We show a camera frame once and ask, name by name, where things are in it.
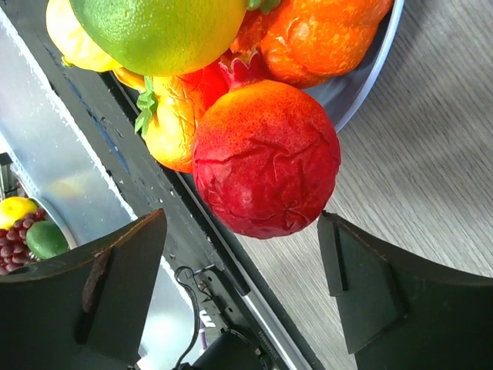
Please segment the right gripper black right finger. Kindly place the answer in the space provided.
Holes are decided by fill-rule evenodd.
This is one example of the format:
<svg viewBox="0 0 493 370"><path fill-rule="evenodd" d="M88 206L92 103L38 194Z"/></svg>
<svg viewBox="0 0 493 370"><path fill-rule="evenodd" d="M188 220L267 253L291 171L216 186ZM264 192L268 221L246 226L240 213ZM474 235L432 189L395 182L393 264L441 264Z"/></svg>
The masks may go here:
<svg viewBox="0 0 493 370"><path fill-rule="evenodd" d="M359 369L490 369L492 280L381 240L337 214L317 223L330 295Z"/></svg>

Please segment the orange fake pumpkin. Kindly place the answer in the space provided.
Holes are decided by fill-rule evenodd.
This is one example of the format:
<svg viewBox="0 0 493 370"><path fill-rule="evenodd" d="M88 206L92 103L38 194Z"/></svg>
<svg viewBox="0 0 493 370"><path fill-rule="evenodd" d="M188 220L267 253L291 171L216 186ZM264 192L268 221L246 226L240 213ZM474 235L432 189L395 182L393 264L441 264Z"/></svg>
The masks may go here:
<svg viewBox="0 0 493 370"><path fill-rule="evenodd" d="M300 89L358 67L391 10L391 0L282 1L248 12L232 52L258 50L276 81Z"/></svg>

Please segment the red fake strawberry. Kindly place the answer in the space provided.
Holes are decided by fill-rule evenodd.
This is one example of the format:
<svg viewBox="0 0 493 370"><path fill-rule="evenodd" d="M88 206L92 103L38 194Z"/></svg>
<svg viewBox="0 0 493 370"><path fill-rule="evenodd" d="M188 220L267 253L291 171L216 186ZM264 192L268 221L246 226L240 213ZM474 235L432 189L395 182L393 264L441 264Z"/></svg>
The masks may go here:
<svg viewBox="0 0 493 370"><path fill-rule="evenodd" d="M266 240L312 224L341 164L335 128L306 92L268 79L257 52L219 59L228 85L196 128L193 180L232 232Z"/></svg>

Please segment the green fake apple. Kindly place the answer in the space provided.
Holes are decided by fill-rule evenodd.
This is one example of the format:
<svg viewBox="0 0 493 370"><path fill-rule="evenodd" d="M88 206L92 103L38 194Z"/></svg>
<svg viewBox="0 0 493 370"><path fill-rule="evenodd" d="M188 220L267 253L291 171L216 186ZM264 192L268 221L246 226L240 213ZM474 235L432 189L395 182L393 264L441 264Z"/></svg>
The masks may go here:
<svg viewBox="0 0 493 370"><path fill-rule="evenodd" d="M89 37L128 70L148 76L195 72L218 59L248 3L234 0L72 1Z"/></svg>

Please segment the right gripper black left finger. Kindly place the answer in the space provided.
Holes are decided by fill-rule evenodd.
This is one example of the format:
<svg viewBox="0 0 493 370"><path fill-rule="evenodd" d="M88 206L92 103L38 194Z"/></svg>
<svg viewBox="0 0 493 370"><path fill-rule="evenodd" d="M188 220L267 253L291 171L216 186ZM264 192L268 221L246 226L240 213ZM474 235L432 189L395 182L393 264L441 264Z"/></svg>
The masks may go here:
<svg viewBox="0 0 493 370"><path fill-rule="evenodd" d="M166 240L163 210L1 279L3 369L126 369L139 360Z"/></svg>

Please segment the yellow fake banana bunch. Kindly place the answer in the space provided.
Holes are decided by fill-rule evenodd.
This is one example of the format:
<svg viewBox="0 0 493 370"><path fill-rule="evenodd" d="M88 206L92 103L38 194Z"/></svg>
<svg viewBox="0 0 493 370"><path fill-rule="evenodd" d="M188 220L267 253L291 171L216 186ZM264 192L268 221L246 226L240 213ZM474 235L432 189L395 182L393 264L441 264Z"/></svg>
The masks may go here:
<svg viewBox="0 0 493 370"><path fill-rule="evenodd" d="M45 23L49 37L62 53L66 66L93 72L113 71L122 84L140 93L145 90L142 75L123 68L89 37L75 17L69 1L49 1Z"/></svg>

